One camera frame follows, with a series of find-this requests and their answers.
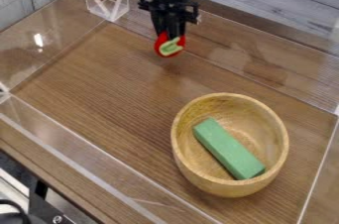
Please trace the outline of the green rectangular block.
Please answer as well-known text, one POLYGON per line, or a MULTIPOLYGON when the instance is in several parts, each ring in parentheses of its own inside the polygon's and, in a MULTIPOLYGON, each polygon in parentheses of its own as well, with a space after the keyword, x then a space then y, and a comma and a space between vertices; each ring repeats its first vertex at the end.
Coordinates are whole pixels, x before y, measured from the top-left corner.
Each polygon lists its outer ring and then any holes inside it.
POLYGON ((213 118, 193 126, 193 136, 235 179, 251 179, 265 171, 264 164, 213 118))

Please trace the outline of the red plush strawberry toy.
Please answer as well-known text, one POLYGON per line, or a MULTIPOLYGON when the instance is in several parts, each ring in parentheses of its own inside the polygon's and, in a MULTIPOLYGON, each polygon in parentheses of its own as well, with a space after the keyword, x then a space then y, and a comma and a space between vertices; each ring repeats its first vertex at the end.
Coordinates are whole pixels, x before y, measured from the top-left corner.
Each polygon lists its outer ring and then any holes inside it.
POLYGON ((155 44, 153 50, 156 54, 161 57, 172 57, 176 56, 185 48, 185 37, 180 36, 175 39, 169 40, 167 32, 161 32, 155 44))

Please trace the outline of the clear acrylic corner bracket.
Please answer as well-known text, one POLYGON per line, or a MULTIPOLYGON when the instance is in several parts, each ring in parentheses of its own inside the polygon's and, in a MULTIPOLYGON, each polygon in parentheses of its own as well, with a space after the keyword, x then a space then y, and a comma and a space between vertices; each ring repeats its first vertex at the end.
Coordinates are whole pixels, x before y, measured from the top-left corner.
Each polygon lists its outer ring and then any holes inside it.
POLYGON ((128 0, 84 0, 88 11, 113 23, 129 11, 128 0))

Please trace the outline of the black table clamp mount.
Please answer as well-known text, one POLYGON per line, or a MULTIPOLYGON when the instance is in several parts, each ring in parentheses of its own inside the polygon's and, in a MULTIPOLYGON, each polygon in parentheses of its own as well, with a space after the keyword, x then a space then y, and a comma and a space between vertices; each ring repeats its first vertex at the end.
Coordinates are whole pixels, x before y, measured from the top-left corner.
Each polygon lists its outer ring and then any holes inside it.
POLYGON ((48 187, 37 181, 28 195, 28 209, 13 200, 13 197, 0 197, 0 210, 8 206, 9 210, 0 213, 0 224, 77 224, 47 201, 48 187))

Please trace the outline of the light wooden bowl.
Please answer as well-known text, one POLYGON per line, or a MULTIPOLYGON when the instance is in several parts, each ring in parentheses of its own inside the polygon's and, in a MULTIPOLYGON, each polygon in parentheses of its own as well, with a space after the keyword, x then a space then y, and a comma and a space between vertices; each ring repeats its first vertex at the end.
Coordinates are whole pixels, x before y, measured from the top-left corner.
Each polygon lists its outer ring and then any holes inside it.
POLYGON ((285 126, 265 104, 236 93, 212 93, 179 111, 171 145, 189 182, 207 193, 237 198, 271 184, 289 142, 285 126))

